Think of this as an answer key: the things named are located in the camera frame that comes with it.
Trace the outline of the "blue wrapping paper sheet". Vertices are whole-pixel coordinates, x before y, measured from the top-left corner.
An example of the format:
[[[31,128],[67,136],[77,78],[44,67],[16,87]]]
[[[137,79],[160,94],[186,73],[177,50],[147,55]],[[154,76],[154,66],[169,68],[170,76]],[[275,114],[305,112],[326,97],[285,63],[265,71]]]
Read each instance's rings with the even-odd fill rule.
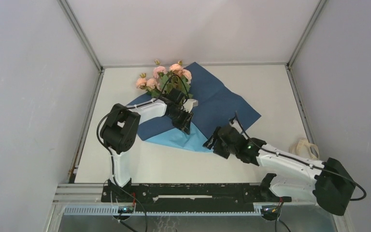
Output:
[[[142,141],[193,152],[208,152],[203,143],[218,126],[224,126],[236,114],[245,128],[261,115],[243,97],[229,90],[218,78],[194,62],[186,69],[192,74],[191,95],[198,101],[193,108],[190,134],[176,129],[167,116],[157,117],[139,125],[137,135]]]

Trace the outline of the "pink fake flower bunch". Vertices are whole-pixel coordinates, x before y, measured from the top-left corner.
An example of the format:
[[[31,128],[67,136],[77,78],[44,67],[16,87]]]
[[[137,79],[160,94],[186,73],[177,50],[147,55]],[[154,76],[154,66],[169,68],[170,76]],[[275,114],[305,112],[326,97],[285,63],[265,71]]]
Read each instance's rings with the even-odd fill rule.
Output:
[[[157,97],[160,94],[169,94],[173,90],[179,90],[185,94],[186,99],[191,99],[190,93],[192,73],[183,67],[182,61],[163,66],[160,60],[155,60],[152,76],[147,77],[146,73],[141,73],[136,81],[136,88],[144,90],[151,97]]]

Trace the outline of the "cream lace ribbon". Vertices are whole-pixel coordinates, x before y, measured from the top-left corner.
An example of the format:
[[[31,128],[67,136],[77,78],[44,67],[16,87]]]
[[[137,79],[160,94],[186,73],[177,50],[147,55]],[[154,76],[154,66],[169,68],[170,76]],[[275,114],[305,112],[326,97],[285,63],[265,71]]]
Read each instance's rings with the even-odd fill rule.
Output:
[[[289,152],[297,156],[307,156],[312,160],[319,160],[319,149],[316,144],[310,143],[306,138],[300,138],[295,144],[291,145]]]

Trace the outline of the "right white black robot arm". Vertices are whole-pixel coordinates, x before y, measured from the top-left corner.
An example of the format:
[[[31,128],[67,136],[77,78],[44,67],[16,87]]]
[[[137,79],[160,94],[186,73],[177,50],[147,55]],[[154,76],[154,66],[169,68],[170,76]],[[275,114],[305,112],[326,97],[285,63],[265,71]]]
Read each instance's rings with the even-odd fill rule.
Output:
[[[263,202],[301,200],[343,216],[350,202],[367,197],[366,190],[338,160],[295,156],[263,140],[248,137],[245,130],[233,124],[217,127],[202,146],[226,159],[234,155],[243,163],[279,171],[267,173],[262,179],[259,190]]]

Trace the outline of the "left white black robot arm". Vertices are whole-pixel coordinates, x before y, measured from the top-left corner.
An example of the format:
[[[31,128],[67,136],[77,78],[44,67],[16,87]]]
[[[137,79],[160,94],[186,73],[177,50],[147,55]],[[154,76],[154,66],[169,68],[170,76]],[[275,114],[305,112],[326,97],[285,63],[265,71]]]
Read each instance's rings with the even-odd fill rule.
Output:
[[[192,109],[198,101],[190,99],[179,90],[159,94],[156,98],[140,104],[124,106],[115,104],[99,122],[96,136],[110,153],[112,161],[111,183],[113,195],[119,201],[127,201],[132,189],[129,170],[129,150],[135,143],[139,125],[151,119],[167,116],[172,125],[186,135],[190,134]]]

